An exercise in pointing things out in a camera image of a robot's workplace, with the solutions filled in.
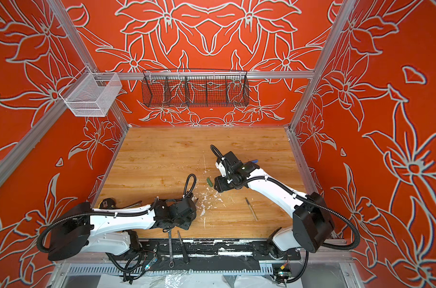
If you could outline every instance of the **white mesh basket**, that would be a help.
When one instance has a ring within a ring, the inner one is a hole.
[[[105,86],[101,86],[105,83],[103,81],[98,81],[99,85],[91,73],[84,73],[82,77],[77,87],[63,98],[67,107],[76,116],[106,116],[112,102],[122,89],[119,76],[114,73]]]

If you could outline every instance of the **robotic arm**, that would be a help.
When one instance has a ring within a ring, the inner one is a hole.
[[[242,163],[232,152],[222,155],[215,146],[211,145],[210,148],[217,157],[216,167],[221,173],[221,176],[215,178],[216,191],[221,193],[248,187],[269,198],[293,218],[292,227],[276,230],[270,239],[279,252],[300,247],[308,252],[316,252],[320,246],[349,250],[359,245],[357,228],[347,218],[327,208],[319,194],[308,195],[292,189],[270,177],[257,164],[251,161]],[[352,244],[337,246],[324,243],[334,229],[331,213],[353,229]]]
[[[187,191],[191,177],[194,181]],[[133,207],[140,204],[137,202],[129,208],[117,209],[112,199],[104,199],[99,209],[91,209],[89,202],[80,203],[39,235],[37,248],[48,253],[50,261],[64,260],[80,252],[106,252],[112,255],[138,252],[140,243],[132,229],[162,228],[168,231],[175,226],[189,229],[196,217],[192,200],[195,184],[196,177],[190,174],[182,198],[156,198],[152,204],[141,207]],[[45,248],[43,240],[50,231],[50,247]]]

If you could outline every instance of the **screwdriver handle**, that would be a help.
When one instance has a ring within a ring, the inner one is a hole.
[[[183,252],[183,261],[187,264],[189,263],[189,256],[188,253],[186,252],[186,247],[184,246],[184,244],[181,244],[181,251]]]

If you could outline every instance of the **screwdriver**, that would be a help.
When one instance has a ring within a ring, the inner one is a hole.
[[[178,232],[178,239],[180,239],[181,251],[183,252],[183,261],[187,264],[189,263],[189,256],[188,253],[186,252],[186,247],[184,246],[183,240],[181,239],[180,231],[177,230],[177,232]]]

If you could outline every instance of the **wooden tabletop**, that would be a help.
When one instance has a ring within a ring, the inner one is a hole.
[[[244,163],[257,159],[269,175],[305,192],[284,128],[130,128],[96,203],[113,198],[123,207],[139,200],[151,204],[156,196],[180,198],[186,177],[194,173],[197,218],[189,230],[180,229],[182,238],[267,238],[291,226],[291,217],[260,193],[245,187],[218,193],[207,184],[207,177],[214,182],[220,175],[211,144]],[[140,238],[168,237],[157,228],[137,232]]]

